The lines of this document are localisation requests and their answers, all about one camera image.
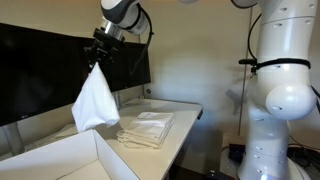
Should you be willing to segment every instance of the folded cloth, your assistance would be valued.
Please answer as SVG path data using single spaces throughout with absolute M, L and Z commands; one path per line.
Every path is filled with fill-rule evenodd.
M 118 131 L 118 140 L 129 148 L 159 149 L 173 123 L 173 113 L 141 113 L 127 127 Z
M 108 83 L 96 63 L 72 107 L 78 132 L 99 124 L 112 126 L 120 117 Z

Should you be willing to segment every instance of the black screen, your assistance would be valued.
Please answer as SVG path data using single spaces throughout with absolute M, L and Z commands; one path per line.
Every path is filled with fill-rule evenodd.
M 0 126 L 73 103 L 88 75 L 79 38 L 0 23 Z M 126 43 L 102 68 L 111 91 L 150 83 L 148 54 L 134 64 L 144 44 Z

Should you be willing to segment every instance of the white box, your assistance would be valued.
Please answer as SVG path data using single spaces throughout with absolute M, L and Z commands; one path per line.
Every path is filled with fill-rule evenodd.
M 87 180 L 138 177 L 89 130 L 0 162 L 1 180 Z

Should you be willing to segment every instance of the white towel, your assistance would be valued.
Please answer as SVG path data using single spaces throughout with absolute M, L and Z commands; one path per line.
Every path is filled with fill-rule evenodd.
M 158 149 L 173 123 L 173 113 L 144 112 L 118 131 L 118 140 L 129 148 Z
M 72 107 L 78 132 L 105 123 L 115 125 L 120 117 L 108 83 L 96 63 Z

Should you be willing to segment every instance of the stack of folded towels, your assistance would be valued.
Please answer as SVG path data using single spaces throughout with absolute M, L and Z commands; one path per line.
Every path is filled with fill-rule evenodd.
M 118 131 L 118 140 L 128 148 L 160 149 L 173 123 L 173 113 L 143 112 Z

